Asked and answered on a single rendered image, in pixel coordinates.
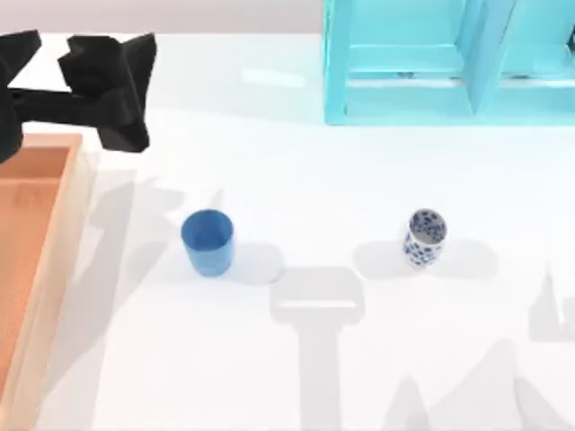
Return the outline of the shallow salmon-coloured box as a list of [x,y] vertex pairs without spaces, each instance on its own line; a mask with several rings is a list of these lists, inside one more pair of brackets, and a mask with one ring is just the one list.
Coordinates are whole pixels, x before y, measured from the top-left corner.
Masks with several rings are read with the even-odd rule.
[[94,172],[79,134],[27,134],[0,164],[0,431],[32,431]]

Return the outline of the light blue rack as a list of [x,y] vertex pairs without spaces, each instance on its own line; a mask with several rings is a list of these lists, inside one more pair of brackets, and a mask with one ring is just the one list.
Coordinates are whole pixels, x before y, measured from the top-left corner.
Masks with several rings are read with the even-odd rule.
[[323,115],[575,126],[575,0],[323,0]]

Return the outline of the white and blue patterned cup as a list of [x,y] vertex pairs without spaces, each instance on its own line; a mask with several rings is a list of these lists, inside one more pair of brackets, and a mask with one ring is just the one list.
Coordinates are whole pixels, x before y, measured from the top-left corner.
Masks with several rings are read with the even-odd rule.
[[416,210],[407,224],[402,251],[416,268],[434,264],[440,256],[447,237],[447,222],[435,210]]

